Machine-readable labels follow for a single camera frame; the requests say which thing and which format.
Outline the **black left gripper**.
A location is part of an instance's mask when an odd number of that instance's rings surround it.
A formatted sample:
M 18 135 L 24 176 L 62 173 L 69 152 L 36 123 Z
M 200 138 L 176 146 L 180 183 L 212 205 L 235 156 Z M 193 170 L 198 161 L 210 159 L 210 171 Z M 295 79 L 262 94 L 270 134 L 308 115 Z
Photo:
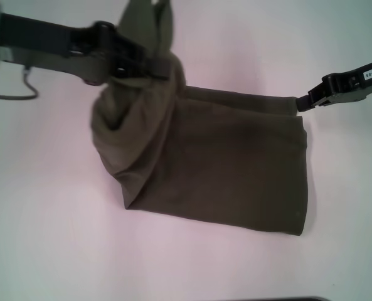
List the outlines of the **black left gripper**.
M 168 80 L 171 63 L 116 32 L 112 23 L 85 28 L 47 23 L 12 14 L 0 15 L 2 61 L 74 75 L 87 85 L 118 79 Z

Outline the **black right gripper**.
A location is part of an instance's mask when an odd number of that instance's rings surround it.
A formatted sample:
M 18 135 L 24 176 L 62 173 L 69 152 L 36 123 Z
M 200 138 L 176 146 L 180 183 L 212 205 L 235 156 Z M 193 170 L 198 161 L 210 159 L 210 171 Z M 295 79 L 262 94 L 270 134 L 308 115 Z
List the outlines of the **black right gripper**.
M 308 91 L 307 95 L 296 98 L 295 103 L 298 112 L 306 112 L 315 107 L 362 101 L 370 94 L 372 63 L 355 70 L 322 77 L 318 86 Z

